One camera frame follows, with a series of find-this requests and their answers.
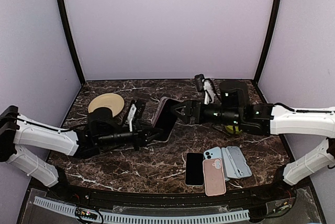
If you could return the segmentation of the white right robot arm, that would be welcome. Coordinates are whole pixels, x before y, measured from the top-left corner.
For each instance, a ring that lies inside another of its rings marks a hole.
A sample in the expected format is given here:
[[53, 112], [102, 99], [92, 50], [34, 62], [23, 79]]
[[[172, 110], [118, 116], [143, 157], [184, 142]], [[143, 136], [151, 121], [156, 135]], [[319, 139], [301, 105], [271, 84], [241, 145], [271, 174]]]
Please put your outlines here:
[[316, 148], [300, 159], [280, 167], [274, 183], [267, 189], [272, 200], [278, 200], [293, 186], [316, 171], [334, 168], [334, 107], [310, 109], [291, 108], [282, 103], [250, 103], [248, 87], [239, 81], [219, 84], [220, 103], [205, 104], [186, 100], [171, 106], [170, 111], [183, 123], [237, 126], [242, 132], [256, 136], [301, 134], [323, 136]]

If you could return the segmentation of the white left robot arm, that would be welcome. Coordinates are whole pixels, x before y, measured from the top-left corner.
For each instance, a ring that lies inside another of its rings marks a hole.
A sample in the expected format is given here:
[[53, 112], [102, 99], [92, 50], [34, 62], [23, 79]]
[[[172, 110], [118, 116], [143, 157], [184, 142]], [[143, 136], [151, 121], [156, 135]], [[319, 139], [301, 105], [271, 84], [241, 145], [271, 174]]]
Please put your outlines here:
[[132, 144], [139, 150], [163, 134], [162, 129], [137, 120], [135, 113], [130, 116], [132, 121], [124, 127], [116, 123], [111, 109], [100, 107], [88, 115], [86, 124], [62, 129], [30, 120], [18, 112], [18, 107], [9, 106], [1, 113], [1, 162], [19, 168], [46, 187], [53, 187], [61, 200], [69, 201], [74, 190], [67, 184], [65, 172], [26, 147], [30, 145], [89, 159], [99, 155], [102, 147]]

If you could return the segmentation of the purple-edged black phone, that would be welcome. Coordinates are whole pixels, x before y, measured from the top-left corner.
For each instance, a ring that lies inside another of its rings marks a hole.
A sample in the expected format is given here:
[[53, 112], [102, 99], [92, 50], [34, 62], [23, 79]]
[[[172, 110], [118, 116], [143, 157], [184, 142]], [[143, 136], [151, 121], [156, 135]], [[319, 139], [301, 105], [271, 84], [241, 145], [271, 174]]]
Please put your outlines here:
[[177, 116], [171, 112], [171, 107], [180, 103], [179, 101], [162, 97], [159, 101], [155, 117], [153, 119], [153, 127], [163, 130], [163, 132], [155, 138], [155, 141], [167, 142], [171, 132], [177, 121]]

